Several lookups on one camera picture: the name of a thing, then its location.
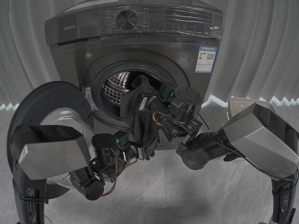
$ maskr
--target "metal bracket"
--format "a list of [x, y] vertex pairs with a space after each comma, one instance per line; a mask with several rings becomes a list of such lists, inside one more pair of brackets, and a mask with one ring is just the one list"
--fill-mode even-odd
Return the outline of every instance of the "metal bracket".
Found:
[[87, 99], [92, 111], [98, 110], [98, 108], [96, 107], [96, 105], [92, 99], [92, 93], [91, 93], [90, 87], [85, 87], [85, 98]]
[[174, 119], [171, 119], [171, 122], [183, 128], [185, 131], [188, 132], [190, 136], [197, 134], [202, 126], [202, 123], [197, 118], [193, 118], [193, 120], [190, 123], [185, 124], [177, 122]]

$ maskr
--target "black cable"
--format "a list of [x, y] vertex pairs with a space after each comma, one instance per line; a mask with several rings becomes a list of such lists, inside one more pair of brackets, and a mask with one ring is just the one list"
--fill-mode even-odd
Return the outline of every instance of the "black cable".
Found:
[[209, 132], [207, 133], [208, 136], [209, 136], [212, 140], [214, 140], [215, 142], [217, 142], [219, 145], [223, 146], [225, 149], [227, 149], [228, 151], [230, 151], [230, 153], [233, 152], [233, 153], [236, 153], [237, 155], [240, 155], [240, 156], [241, 156], [242, 158], [244, 158], [248, 163], [250, 163], [253, 167], [255, 167], [257, 170], [259, 170], [259, 171], [262, 172], [263, 174], [268, 175], [269, 177], [276, 178], [276, 179], [280, 179], [280, 180], [286, 180], [286, 181], [295, 181], [295, 180], [297, 180], [297, 182], [298, 182], [299, 175], [298, 175], [298, 177], [297, 177], [296, 179], [295, 179], [295, 178], [293, 178], [293, 179], [288, 179], [288, 178], [281, 178], [281, 177], [277, 177], [277, 176], [268, 174], [268, 173], [264, 172], [263, 170], [261, 170], [260, 168], [258, 168], [258, 167], [257, 167], [254, 163], [252, 163], [250, 160], [248, 160], [248, 159], [246, 158], [246, 156], [243, 155], [241, 152], [238, 153], [238, 152], [236, 152], [236, 151], [234, 151], [234, 150], [232, 150], [232, 149], [226, 147], [226, 146], [223, 144], [222, 137], [221, 137], [221, 141], [220, 141], [221, 143], [219, 143], [219, 141], [213, 139], [213, 138], [210, 136], [211, 129], [209, 128], [209, 126], [207, 125], [207, 123], [204, 121], [204, 119], [202, 118], [202, 116], [201, 116], [198, 112], [197, 112], [197, 114], [198, 114], [198, 115], [200, 116], [200, 118], [203, 120], [204, 124], [208, 127], [208, 129], [209, 129]]
[[209, 126], [207, 125], [207, 123], [204, 121], [203, 117], [200, 115], [199, 112], [196, 111], [196, 113], [200, 116], [200, 118], [202, 119], [202, 121], [204, 122], [204, 124], [207, 126], [207, 128], [209, 129], [209, 132], [211, 132], [211, 129], [209, 128]]
[[49, 203], [49, 199], [47, 199], [46, 197], [45, 198], [28, 198], [28, 197], [22, 196], [19, 193], [19, 191], [17, 190], [14, 181], [13, 181], [13, 189], [15, 190], [15, 193], [17, 194], [17, 196], [24, 202], [35, 203], [35, 204], [41, 204], [41, 203], [48, 204]]
[[[51, 222], [51, 220], [45, 215], [45, 217]], [[52, 224], [52, 222], [51, 222], [51, 224]]]
[[288, 193], [288, 192], [290, 192], [290, 191], [292, 191], [295, 187], [296, 187], [296, 185], [297, 185], [297, 183], [298, 183], [298, 179], [299, 179], [299, 170], [297, 169], [297, 181], [296, 181], [296, 183], [294, 184], [294, 186], [292, 186], [291, 188], [289, 188], [288, 190], [284, 190], [284, 191], [281, 191], [281, 192], [273, 192], [272, 191], [272, 195], [273, 196], [279, 196], [279, 195], [283, 195], [283, 194], [286, 194], [286, 193]]

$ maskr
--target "curtain fold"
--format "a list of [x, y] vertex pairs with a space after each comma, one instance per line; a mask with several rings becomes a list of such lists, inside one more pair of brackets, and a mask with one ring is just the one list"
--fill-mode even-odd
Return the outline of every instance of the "curtain fold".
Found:
[[[82, 1], [0, 0], [0, 105], [14, 105], [38, 85], [59, 80], [44, 22]], [[223, 102], [231, 96], [297, 101], [299, 0], [202, 1], [224, 13], [204, 102], [211, 95]]]

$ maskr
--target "gray floor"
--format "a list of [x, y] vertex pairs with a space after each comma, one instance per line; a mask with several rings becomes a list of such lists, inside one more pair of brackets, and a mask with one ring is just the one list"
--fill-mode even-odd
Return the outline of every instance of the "gray floor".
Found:
[[[276, 112], [299, 130], [299, 106], [275, 106]], [[226, 122], [227, 108], [211, 103], [201, 110], [211, 129]], [[13, 110], [0, 111], [0, 223], [18, 221], [12, 174], [6, 159], [6, 134]], [[299, 224], [298, 208], [293, 224]], [[150, 161], [138, 161], [118, 178], [107, 197], [88, 201], [77, 191], [50, 200], [45, 214], [52, 223], [257, 224], [272, 215], [271, 181], [244, 160], [210, 161], [202, 170], [188, 169], [171, 151], [156, 151]]]

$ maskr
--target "black cloth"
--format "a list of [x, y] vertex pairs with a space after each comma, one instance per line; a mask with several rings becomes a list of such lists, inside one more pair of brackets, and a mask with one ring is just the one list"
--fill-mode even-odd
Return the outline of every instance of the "black cloth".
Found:
[[148, 111], [138, 111], [141, 93], [157, 92], [150, 86], [146, 76], [138, 76], [132, 83], [134, 90], [121, 97], [121, 119], [130, 126], [134, 142], [146, 147], [147, 158], [152, 154], [159, 140], [158, 126]]

